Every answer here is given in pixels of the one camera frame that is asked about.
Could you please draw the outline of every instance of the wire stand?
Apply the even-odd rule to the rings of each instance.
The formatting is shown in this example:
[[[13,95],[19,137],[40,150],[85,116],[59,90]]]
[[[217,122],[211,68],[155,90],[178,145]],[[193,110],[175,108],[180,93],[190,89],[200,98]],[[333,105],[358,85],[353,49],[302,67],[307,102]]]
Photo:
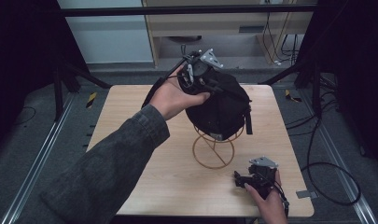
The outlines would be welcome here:
[[[199,135],[197,137],[197,139],[195,139],[194,143],[192,144],[192,154],[194,156],[194,159],[203,167],[205,168],[208,168],[208,169],[221,169],[221,168],[224,168],[226,166],[228,166],[231,162],[232,162],[232,159],[234,158],[234,155],[235,155],[235,147],[234,147],[234,144],[232,143],[232,141],[234,141],[235,139],[237,139],[239,136],[241,136],[242,132],[244,131],[244,128],[242,128],[238,133],[236,133],[232,138],[229,138],[227,140],[224,140],[224,141],[218,141],[216,139],[213,139],[213,138],[208,138],[207,137],[207,134],[206,133],[201,133],[200,130],[194,126],[194,130],[197,132],[197,134]],[[204,140],[204,142],[207,144],[207,147],[198,147],[197,143],[199,143],[198,141],[202,139]],[[231,155],[230,156],[221,156],[218,152],[217,152],[217,146],[226,146],[227,144],[230,144],[231,145]],[[207,149],[210,149],[212,152],[214,152],[217,156],[217,158],[221,161],[222,165],[209,165],[209,164],[205,164],[205,162],[203,161],[200,161],[200,159],[198,158],[197,156],[197,153],[196,153],[196,150],[197,152],[199,150],[207,150]]]

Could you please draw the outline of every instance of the left hand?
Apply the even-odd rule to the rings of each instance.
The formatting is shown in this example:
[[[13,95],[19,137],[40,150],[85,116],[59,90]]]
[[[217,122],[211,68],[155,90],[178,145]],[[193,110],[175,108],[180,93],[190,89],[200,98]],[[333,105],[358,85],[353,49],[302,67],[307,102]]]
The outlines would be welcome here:
[[[176,74],[183,68],[178,67],[154,93],[150,104],[162,114],[165,120],[171,119],[184,109],[203,104],[209,97],[209,92],[201,92],[197,95],[189,95],[182,91],[177,81]]]

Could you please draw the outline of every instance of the right hand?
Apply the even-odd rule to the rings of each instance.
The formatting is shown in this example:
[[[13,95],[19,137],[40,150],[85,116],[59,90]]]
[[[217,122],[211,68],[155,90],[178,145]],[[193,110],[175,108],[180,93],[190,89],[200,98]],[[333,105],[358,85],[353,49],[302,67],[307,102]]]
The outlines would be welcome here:
[[[279,171],[275,173],[275,181],[281,186],[281,178]],[[262,199],[258,191],[252,186],[245,184],[247,192],[255,200],[256,205],[259,208],[262,218],[268,224],[284,224],[287,223],[287,217],[285,215],[285,209],[282,205],[281,197],[276,189],[272,189],[267,199]]]

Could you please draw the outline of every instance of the floor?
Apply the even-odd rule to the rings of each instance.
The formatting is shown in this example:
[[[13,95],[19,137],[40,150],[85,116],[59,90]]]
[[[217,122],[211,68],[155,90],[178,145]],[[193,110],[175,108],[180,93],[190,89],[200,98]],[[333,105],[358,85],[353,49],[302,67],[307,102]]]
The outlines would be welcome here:
[[[289,37],[285,49],[291,49],[294,38]],[[225,64],[226,71],[235,75],[241,83],[259,83],[275,76],[294,62],[290,56],[280,53],[281,59],[288,59],[280,65],[267,64],[259,42],[253,35],[203,36],[199,41],[182,42],[180,38],[165,38],[162,41],[160,64],[154,68],[137,68],[121,70],[114,73],[97,72],[96,77],[110,84],[152,84],[168,71],[181,57],[181,44],[186,44],[186,51],[197,49],[214,49],[218,59]],[[334,83],[333,74],[322,74]],[[313,180],[308,172],[303,171],[308,189],[317,192],[313,199],[315,214],[308,218],[290,218],[290,223],[378,223],[378,163],[376,160],[360,154],[356,138],[346,123],[338,102],[328,89],[322,89],[323,118],[314,137],[316,119],[311,108],[311,87],[296,90],[292,85],[296,75],[292,74],[273,85],[274,94],[287,126],[292,146],[299,166],[307,164],[310,153],[311,162],[322,161],[338,164],[355,178],[361,188],[361,198],[354,205],[338,203],[352,202],[357,196],[356,184],[348,175],[337,171],[329,165],[311,167]],[[107,90],[102,90],[90,82],[81,79],[82,88],[79,93],[64,91],[66,102],[72,104],[61,127],[56,131],[59,135],[50,141],[50,150],[42,154],[45,159],[35,173],[35,180],[28,181],[25,177],[32,172],[34,161],[38,161],[41,148],[47,140],[49,130],[55,128],[53,87],[47,86],[28,95],[25,107],[17,118],[17,124],[2,144],[0,154],[0,221],[3,217],[12,216],[8,209],[19,213],[31,212],[34,194],[46,186],[64,168],[72,164],[86,150],[91,139],[94,125],[102,110]],[[97,92],[96,100],[90,109],[86,103],[90,94]],[[20,191],[22,183],[27,191]],[[126,217],[116,217],[114,223],[122,223]],[[152,219],[156,223],[246,223],[251,218],[242,219]]]

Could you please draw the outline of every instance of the wooden table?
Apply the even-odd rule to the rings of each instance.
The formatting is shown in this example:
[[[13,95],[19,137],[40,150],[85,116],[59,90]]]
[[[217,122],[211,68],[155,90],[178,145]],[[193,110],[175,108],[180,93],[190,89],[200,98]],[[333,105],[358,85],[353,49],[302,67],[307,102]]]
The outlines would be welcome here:
[[[198,134],[182,112],[168,120],[171,137],[155,150],[130,198],[118,214],[140,216],[258,217],[259,210],[244,189],[235,187],[233,172],[248,175],[250,159],[266,156],[279,164],[291,217],[314,213],[310,199],[298,199],[306,190],[270,86],[243,85],[253,101],[253,135],[245,132],[233,141],[235,156],[221,169],[207,169],[193,157]],[[114,86],[94,130],[89,148],[114,132],[137,112],[150,86]]]

